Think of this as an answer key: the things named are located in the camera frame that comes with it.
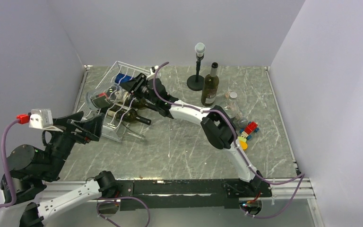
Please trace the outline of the dark green wine bottle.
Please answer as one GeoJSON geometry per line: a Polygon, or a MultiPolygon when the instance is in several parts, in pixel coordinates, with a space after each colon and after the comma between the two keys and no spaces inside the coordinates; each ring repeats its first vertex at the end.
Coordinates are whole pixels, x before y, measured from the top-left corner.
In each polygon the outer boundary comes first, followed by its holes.
{"type": "Polygon", "coordinates": [[[146,125],[151,124],[151,120],[140,116],[137,111],[133,108],[127,110],[125,107],[119,105],[114,105],[111,109],[107,111],[107,115],[114,117],[116,120],[122,119],[123,122],[136,123],[140,122],[146,125]]]}

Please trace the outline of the olive wine bottle silver neck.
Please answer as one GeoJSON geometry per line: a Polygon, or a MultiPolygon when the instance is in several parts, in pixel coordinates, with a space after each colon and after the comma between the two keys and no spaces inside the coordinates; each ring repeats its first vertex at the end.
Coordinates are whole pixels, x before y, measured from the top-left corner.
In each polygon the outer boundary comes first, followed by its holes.
{"type": "Polygon", "coordinates": [[[204,85],[201,93],[201,103],[204,106],[211,106],[216,98],[219,77],[217,76],[218,63],[213,62],[211,65],[211,71],[204,78],[204,85]]]}

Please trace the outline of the blue square glass bottle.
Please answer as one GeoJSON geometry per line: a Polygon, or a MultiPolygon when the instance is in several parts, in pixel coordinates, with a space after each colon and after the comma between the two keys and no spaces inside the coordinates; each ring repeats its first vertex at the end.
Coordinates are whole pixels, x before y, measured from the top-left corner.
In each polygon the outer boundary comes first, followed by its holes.
{"type": "Polygon", "coordinates": [[[132,78],[133,78],[132,76],[129,76],[129,75],[126,75],[126,74],[123,74],[123,73],[119,73],[119,74],[115,77],[114,83],[116,83],[116,84],[120,84],[120,83],[128,82],[128,81],[130,81],[132,78]]]}

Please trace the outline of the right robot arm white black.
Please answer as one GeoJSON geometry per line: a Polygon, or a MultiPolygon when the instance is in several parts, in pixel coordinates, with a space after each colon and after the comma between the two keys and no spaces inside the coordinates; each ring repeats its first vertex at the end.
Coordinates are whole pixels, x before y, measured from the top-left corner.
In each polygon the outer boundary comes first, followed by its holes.
{"type": "Polygon", "coordinates": [[[228,156],[239,179],[243,181],[243,193],[254,196],[260,191],[262,176],[244,153],[232,120],[220,106],[204,108],[190,105],[171,96],[159,78],[149,79],[143,73],[120,82],[120,87],[136,99],[146,99],[151,102],[163,117],[199,125],[209,143],[216,149],[224,151],[228,156]]]}

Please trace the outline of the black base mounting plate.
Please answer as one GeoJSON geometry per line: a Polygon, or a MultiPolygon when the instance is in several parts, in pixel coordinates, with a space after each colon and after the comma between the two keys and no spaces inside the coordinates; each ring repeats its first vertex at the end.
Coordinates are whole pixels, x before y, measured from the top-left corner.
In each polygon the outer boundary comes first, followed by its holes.
{"type": "Polygon", "coordinates": [[[223,207],[238,209],[255,198],[270,198],[269,184],[240,179],[116,180],[102,191],[102,199],[120,200],[121,211],[140,209],[138,198],[150,209],[223,207]]]}

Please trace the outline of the black stand with white ball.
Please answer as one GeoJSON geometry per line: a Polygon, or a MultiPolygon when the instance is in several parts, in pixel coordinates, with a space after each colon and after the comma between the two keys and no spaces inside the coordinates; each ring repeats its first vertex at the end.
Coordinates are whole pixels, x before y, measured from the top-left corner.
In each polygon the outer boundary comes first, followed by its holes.
{"type": "Polygon", "coordinates": [[[187,79],[187,86],[192,91],[201,91],[203,89],[204,78],[199,74],[201,69],[201,61],[204,58],[205,45],[197,43],[195,45],[196,52],[196,72],[187,79]]]}

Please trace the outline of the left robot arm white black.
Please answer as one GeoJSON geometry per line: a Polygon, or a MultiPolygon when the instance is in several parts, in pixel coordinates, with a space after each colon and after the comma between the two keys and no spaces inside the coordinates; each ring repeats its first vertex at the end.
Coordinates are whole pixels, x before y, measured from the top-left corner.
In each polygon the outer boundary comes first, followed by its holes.
{"type": "Polygon", "coordinates": [[[44,148],[29,144],[6,154],[6,137],[1,139],[4,175],[0,183],[0,227],[42,227],[49,218],[70,210],[88,200],[112,198],[117,193],[116,180],[109,171],[102,171],[80,188],[60,197],[35,202],[48,182],[59,180],[59,174],[75,144],[99,141],[105,114],[84,120],[84,112],[53,118],[50,109],[33,109],[18,115],[15,123],[28,123],[51,135],[42,137],[44,148]]]}

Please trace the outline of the colourful toy block figure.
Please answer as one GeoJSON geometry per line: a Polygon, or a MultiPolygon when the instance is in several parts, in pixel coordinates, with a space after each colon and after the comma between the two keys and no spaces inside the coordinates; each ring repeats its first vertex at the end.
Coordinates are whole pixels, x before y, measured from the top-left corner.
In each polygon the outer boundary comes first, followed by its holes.
{"type": "Polygon", "coordinates": [[[238,140],[243,149],[248,148],[248,141],[252,138],[253,133],[257,133],[259,131],[258,124],[256,122],[249,122],[245,128],[240,129],[238,136],[238,140]]]}

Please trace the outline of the wine bottle with cream label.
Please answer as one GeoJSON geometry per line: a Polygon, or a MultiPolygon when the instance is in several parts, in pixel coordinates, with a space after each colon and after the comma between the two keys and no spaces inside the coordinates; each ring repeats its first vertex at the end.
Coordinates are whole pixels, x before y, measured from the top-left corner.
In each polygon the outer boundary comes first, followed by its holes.
{"type": "Polygon", "coordinates": [[[113,91],[113,89],[110,88],[108,90],[108,95],[111,95],[111,98],[114,98],[115,104],[119,106],[127,107],[131,105],[131,107],[135,109],[148,108],[157,111],[156,106],[147,102],[145,98],[138,99],[124,90],[113,91]]]}

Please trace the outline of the small glass jar silver lid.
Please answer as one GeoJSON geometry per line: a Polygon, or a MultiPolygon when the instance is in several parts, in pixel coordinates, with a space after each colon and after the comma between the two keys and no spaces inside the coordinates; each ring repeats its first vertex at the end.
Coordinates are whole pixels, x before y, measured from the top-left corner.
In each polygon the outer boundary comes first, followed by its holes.
{"type": "Polygon", "coordinates": [[[225,93],[225,103],[224,103],[224,110],[228,114],[228,116],[232,119],[234,119],[234,123],[240,128],[244,129],[246,126],[248,126],[249,121],[247,118],[243,115],[241,112],[241,109],[239,108],[237,104],[237,93],[234,91],[227,91],[225,93]]]}

